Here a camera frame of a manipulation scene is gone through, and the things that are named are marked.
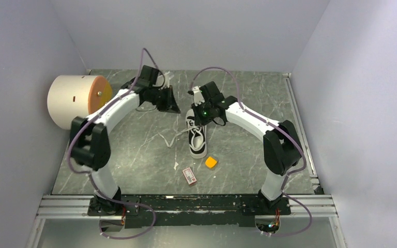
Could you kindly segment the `white shoelace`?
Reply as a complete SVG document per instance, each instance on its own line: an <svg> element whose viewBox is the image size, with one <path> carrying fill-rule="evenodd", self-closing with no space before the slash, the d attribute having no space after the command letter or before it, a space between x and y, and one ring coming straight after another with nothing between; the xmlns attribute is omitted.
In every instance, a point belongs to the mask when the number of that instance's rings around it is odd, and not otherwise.
<svg viewBox="0 0 397 248"><path fill-rule="evenodd" d="M159 135L161 138L164 139L166 146L167 146L168 148L171 148L172 145L173 145L173 143L176 141L176 139L177 139L179 136L181 136L183 133L187 133L187 132L190 132L190 131L198 131L199 129L200 129L200 127L198 127L198 126L192 126L192 127L189 127L189 128L185 128L185 129L183 129L183 130L181 130L181 131L179 131L179 132L176 132L176 134L173 136L173 138L172 138L172 140L171 140L170 143L167 141L167 139L166 139L161 133L159 133L158 135Z"/></svg>

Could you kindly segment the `black and white sneaker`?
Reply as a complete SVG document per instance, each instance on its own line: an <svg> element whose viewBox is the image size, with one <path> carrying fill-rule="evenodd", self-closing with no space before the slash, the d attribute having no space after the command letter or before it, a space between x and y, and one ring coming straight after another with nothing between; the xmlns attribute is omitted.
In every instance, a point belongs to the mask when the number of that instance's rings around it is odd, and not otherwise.
<svg viewBox="0 0 397 248"><path fill-rule="evenodd" d="M205 157L207 154L207 127L195 125L195 116L192 109L189 109L186 113L186 128L191 157L194 159Z"/></svg>

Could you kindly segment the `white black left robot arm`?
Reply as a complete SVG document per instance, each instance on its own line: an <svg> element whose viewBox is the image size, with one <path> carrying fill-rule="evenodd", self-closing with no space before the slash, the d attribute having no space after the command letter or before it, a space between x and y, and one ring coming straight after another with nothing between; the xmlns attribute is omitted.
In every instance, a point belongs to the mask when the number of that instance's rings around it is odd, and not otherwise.
<svg viewBox="0 0 397 248"><path fill-rule="evenodd" d="M67 162L74 173L86 174L95 189L90 214L115 215L125 210L121 189L108 168L109 134L143 103L150 103L160 112L179 114L170 85L172 77L170 72L143 66L139 75L123 84L106 105L87 117L77 116L72 120Z"/></svg>

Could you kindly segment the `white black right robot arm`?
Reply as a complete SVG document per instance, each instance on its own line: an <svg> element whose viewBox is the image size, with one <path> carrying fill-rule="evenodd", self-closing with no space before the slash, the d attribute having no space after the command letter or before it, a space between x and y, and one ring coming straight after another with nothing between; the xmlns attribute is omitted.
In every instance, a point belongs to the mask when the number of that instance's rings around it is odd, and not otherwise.
<svg viewBox="0 0 397 248"><path fill-rule="evenodd" d="M204 127L220 118L224 123L233 123L262 141L267 175L258 192L258 207L262 213L272 213L283 196L288 171L303 157L294 124L289 120L267 120L236 97L225 97L214 81L195 86L188 93L193 96L191 108L196 125Z"/></svg>

